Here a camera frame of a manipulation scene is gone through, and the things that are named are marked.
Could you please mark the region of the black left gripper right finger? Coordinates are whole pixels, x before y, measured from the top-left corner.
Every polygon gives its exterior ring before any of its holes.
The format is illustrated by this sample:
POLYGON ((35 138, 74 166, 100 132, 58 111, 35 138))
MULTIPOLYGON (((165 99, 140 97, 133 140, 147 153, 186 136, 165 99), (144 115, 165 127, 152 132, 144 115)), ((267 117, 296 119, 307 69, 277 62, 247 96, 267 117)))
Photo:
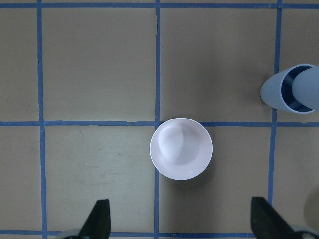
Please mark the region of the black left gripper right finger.
POLYGON ((250 226, 257 239, 301 238, 263 197, 251 198, 250 226))

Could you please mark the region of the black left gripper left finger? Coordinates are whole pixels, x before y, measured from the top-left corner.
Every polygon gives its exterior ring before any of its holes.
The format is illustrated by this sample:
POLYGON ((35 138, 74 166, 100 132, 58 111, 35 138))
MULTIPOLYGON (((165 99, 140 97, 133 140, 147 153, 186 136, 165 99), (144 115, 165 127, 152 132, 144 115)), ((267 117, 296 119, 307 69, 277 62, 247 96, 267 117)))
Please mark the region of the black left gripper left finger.
POLYGON ((79 234, 80 239, 108 239, 111 233, 110 202, 98 200, 79 234))

